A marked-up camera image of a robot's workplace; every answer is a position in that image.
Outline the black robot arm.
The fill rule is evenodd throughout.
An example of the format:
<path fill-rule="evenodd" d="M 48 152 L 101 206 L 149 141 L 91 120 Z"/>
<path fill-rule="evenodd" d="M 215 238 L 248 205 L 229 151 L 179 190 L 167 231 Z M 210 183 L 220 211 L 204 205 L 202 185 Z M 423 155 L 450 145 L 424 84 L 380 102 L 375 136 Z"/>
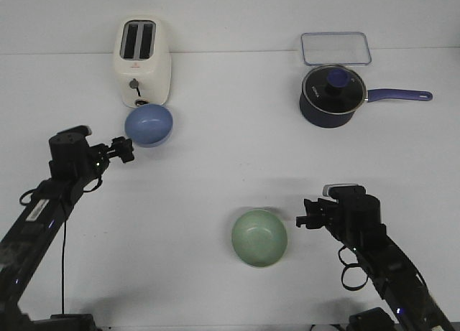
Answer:
<path fill-rule="evenodd" d="M 359 267 L 386 301 L 404 330 L 452 330 L 454 327 L 431 296 L 419 270 L 387 235 L 381 221 L 380 201 L 353 184 L 326 185 L 323 196 L 304 201 L 305 215 L 297 227 L 326 228 L 349 249 Z"/>
<path fill-rule="evenodd" d="M 61 131 L 48 141 L 50 178 L 30 190 L 30 201 L 1 240 L 1 319 L 19 314 L 19 300 L 61 225 L 69 218 L 90 183 L 102 185 L 111 159 L 134 160 L 131 139 L 90 146 L 88 126 Z"/>

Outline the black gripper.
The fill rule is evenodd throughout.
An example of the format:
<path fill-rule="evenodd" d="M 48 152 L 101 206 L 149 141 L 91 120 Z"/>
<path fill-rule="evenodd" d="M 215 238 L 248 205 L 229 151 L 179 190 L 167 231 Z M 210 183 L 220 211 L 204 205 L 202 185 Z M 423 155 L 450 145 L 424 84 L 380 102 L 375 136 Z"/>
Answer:
<path fill-rule="evenodd" d="M 358 238 L 361 231 L 381 224 L 380 201 L 368 195 L 361 185 L 353 193 L 340 194 L 332 201 L 304 199 L 303 204 L 305 216 L 296 218 L 296 226 L 325 226 L 334 238 Z"/>
<path fill-rule="evenodd" d="M 49 139 L 49 166 L 53 179 L 91 182 L 105 172 L 109 166 L 108 147 L 105 144 L 89 146 L 86 137 L 76 133 L 57 133 Z M 132 162 L 132 140 L 123 136 L 112 139 L 108 153 L 123 163 Z"/>

